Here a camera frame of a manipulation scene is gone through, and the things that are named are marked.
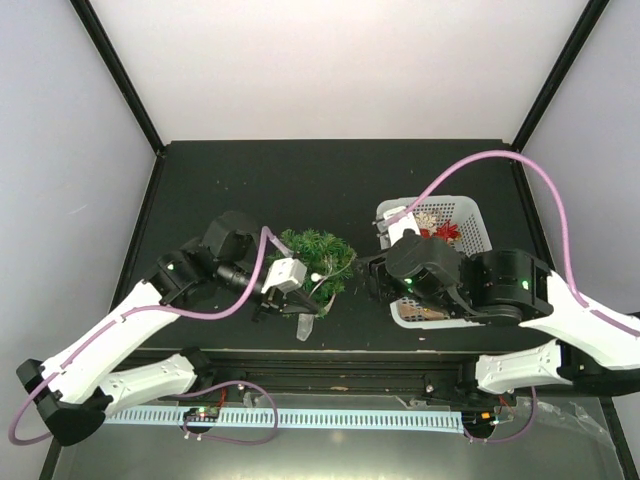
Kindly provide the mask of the small green christmas tree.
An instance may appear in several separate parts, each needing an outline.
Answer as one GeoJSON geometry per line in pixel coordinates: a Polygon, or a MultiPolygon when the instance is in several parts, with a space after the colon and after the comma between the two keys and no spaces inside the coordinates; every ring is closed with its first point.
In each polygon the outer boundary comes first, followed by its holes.
{"type": "Polygon", "coordinates": [[[287,229],[278,239],[307,267],[302,290],[319,305],[318,316],[324,317],[354,274],[356,251],[344,239],[327,231],[287,229]]]}

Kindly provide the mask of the white plastic basket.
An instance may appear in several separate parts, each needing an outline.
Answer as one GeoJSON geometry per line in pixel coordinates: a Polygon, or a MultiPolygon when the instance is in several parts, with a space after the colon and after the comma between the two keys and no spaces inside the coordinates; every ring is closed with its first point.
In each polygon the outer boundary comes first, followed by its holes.
{"type": "MultiPolygon", "coordinates": [[[[467,196],[429,196],[412,211],[416,231],[434,234],[456,251],[471,256],[492,249],[477,203],[467,196]]],[[[409,297],[389,303],[394,322],[404,329],[444,330],[477,327],[477,322],[446,318],[409,297]]]]}

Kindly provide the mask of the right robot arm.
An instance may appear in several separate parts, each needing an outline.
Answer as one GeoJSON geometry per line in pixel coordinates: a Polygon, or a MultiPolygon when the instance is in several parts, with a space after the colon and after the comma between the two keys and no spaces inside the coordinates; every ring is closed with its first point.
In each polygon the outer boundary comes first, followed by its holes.
{"type": "Polygon", "coordinates": [[[639,390],[635,317],[581,296],[522,250],[468,256],[442,239],[406,232],[358,267],[373,298],[392,311],[415,307],[421,330],[519,327],[549,335],[527,350],[482,354],[457,374],[456,394],[467,403],[551,385],[609,397],[639,390]]]}

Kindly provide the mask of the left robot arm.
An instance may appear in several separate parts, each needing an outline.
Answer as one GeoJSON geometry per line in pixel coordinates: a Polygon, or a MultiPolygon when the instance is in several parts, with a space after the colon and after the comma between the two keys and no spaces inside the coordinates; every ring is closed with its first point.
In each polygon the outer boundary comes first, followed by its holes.
{"type": "Polygon", "coordinates": [[[247,302],[259,314],[309,314],[321,308],[303,289],[306,265],[268,227],[228,211],[206,233],[160,257],[124,300],[79,340],[16,374],[48,431],[75,445],[109,417],[163,397],[202,399],[235,385],[195,347],[126,371],[119,365],[181,317],[216,321],[247,302]]]}

